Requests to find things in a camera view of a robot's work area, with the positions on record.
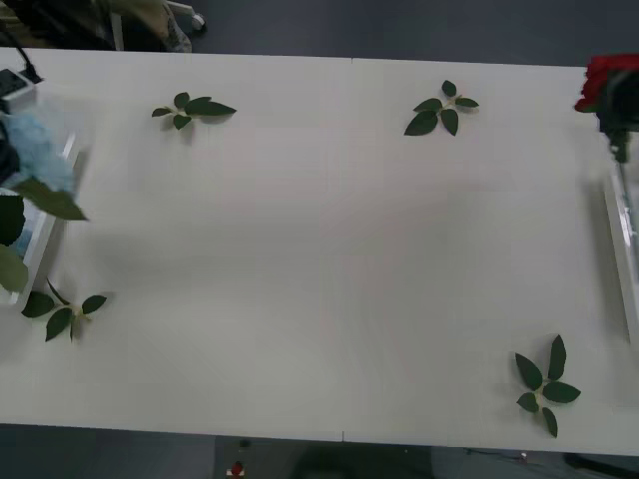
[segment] blue flower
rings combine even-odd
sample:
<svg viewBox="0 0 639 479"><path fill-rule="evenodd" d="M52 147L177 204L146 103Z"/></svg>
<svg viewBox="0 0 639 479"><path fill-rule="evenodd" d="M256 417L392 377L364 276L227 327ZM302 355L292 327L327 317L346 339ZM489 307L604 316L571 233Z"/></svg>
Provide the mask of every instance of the blue flower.
<svg viewBox="0 0 639 479"><path fill-rule="evenodd" d="M53 192L65 191L73 195L73 170L56 153L45 126L28 113L9 115L2 120L9 141L20 157L20 171L9 178L3 187L11 188L33 177Z"/></svg>

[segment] white table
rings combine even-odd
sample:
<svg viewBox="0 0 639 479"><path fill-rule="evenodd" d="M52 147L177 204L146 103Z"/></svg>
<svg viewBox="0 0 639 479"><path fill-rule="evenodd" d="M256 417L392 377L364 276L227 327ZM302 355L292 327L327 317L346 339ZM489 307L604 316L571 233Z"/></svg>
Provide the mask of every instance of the white table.
<svg viewBox="0 0 639 479"><path fill-rule="evenodd" d="M639 453L582 69L32 55L44 98L94 113L91 222L45 265L114 299L74 343L2 318L0 422ZM445 79L479 113L403 136ZM163 131L182 91L238 112ZM557 333L583 394L552 439L515 404L513 352L545 368Z"/></svg>

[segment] white device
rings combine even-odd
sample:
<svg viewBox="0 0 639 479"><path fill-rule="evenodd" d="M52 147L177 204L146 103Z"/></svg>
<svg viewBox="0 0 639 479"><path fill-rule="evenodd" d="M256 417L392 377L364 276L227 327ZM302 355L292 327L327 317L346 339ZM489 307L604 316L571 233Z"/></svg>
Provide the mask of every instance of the white device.
<svg viewBox="0 0 639 479"><path fill-rule="evenodd" d="M5 68L0 70L0 110L20 113L36 104L38 95L34 83L24 75Z"/></svg>

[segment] dark floor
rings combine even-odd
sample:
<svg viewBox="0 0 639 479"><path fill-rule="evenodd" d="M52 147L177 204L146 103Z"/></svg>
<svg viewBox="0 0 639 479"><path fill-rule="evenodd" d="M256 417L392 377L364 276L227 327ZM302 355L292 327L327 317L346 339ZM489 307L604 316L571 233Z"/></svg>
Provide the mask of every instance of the dark floor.
<svg viewBox="0 0 639 479"><path fill-rule="evenodd" d="M639 477L639 459L0 425L2 479L593 479Z"/></svg>
<svg viewBox="0 0 639 479"><path fill-rule="evenodd" d="M198 53L583 66L639 51L637 0L184 0Z"/></svg>

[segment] red rose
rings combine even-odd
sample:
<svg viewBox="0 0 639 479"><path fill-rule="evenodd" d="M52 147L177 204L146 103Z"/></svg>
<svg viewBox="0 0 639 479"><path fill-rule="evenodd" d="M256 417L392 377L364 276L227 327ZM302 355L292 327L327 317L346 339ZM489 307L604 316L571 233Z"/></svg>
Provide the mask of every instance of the red rose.
<svg viewBox="0 0 639 479"><path fill-rule="evenodd" d="M610 71L639 70L639 55L611 55L593 57L586 70L586 83L581 90L583 98L575 105L578 112L587 112L599 101L599 95L608 81Z"/></svg>

